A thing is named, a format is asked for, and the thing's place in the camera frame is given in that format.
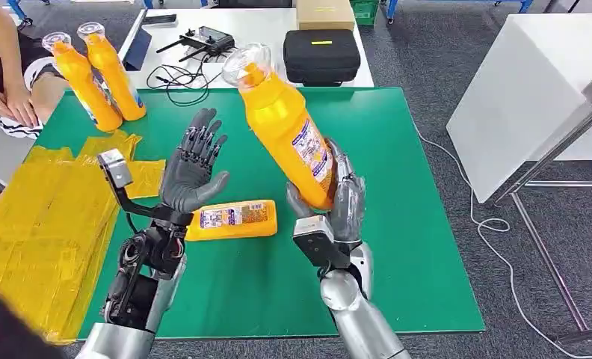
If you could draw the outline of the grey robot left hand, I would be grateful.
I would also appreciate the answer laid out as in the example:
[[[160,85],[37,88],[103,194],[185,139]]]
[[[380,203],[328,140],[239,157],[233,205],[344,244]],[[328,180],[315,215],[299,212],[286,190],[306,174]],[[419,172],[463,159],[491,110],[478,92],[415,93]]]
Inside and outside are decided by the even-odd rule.
[[[167,161],[160,197],[164,205],[177,212],[194,212],[222,192],[229,181],[229,171],[213,173],[228,139],[218,133],[222,122],[216,114],[215,108],[200,109]]]

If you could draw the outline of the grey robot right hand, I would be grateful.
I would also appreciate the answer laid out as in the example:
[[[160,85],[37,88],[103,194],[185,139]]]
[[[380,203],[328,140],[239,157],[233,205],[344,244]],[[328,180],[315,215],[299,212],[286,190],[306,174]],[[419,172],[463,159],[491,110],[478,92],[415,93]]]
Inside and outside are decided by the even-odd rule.
[[[354,248],[362,243],[361,228],[365,212],[365,180],[354,171],[348,155],[332,139],[325,142],[333,155],[333,207],[324,221],[302,234],[295,234],[299,245],[334,243]]]

